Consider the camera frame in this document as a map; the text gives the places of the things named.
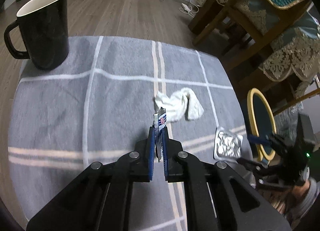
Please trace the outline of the person's right hand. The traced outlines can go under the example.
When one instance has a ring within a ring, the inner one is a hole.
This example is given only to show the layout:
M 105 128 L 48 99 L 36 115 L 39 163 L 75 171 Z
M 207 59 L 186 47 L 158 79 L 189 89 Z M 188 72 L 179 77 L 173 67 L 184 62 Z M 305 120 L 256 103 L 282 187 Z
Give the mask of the person's right hand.
M 295 203 L 301 202 L 307 195 L 310 189 L 310 180 L 306 180 L 304 185 L 295 185 L 291 190 L 290 194 L 293 197 Z

